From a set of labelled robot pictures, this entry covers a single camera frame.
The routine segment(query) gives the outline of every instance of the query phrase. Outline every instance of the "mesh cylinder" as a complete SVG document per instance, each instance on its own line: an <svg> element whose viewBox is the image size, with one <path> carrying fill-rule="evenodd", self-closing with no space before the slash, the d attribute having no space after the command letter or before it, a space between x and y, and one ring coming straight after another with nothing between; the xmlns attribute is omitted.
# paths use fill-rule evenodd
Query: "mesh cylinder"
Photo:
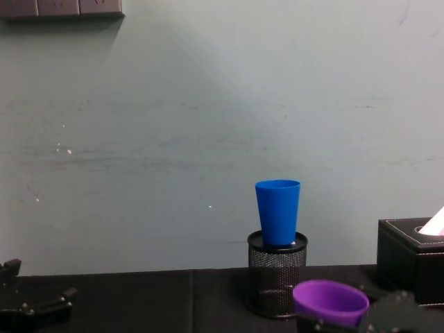
<svg viewBox="0 0 444 333"><path fill-rule="evenodd" d="M262 233L248 237L249 310L268 318L295 316L293 288L299 283L299 267L307 261L306 236L297 232L295 244L267 246Z"/></svg>

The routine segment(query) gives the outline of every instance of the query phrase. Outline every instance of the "wall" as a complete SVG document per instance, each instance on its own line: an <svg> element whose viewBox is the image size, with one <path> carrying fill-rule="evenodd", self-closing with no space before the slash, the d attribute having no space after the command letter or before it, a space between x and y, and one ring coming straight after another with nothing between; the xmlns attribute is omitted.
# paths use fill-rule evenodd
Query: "wall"
<svg viewBox="0 0 444 333"><path fill-rule="evenodd" d="M375 262L379 218L441 208L444 3L126 3L0 28L1 261L245 266L263 178L303 183L309 264Z"/></svg>

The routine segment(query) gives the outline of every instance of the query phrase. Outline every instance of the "black tablecloth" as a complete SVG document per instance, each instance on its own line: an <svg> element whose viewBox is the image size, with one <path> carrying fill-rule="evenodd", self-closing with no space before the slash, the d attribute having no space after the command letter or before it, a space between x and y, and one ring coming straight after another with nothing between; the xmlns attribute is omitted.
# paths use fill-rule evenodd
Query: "black tablecloth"
<svg viewBox="0 0 444 333"><path fill-rule="evenodd" d="M71 320L40 332L279 332L296 333L294 320L272 320L244 306L246 268L55 277L21 277L19 288L36 300L78 289ZM300 281L325 278L374 281L374 266L313 266Z"/></svg>

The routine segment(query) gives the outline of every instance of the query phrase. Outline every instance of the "power socket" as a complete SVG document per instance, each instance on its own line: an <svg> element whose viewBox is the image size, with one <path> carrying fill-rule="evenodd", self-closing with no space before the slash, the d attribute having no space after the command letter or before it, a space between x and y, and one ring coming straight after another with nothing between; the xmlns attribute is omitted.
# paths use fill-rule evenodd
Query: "power socket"
<svg viewBox="0 0 444 333"><path fill-rule="evenodd" d="M78 0L37 0L39 16L78 16Z"/></svg>
<svg viewBox="0 0 444 333"><path fill-rule="evenodd" d="M81 15L123 15L121 0L80 0Z"/></svg>
<svg viewBox="0 0 444 333"><path fill-rule="evenodd" d="M37 15L37 0L0 0L0 18L19 19Z"/></svg>

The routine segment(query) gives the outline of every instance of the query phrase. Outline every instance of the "black tissue box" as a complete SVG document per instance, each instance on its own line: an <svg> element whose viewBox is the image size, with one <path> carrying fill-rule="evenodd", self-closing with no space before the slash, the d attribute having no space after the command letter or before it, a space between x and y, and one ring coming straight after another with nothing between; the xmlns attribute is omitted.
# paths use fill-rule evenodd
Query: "black tissue box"
<svg viewBox="0 0 444 333"><path fill-rule="evenodd" d="M444 306L444 236L418 231L430 220L379 220L377 276L390 289L407 290L424 306Z"/></svg>

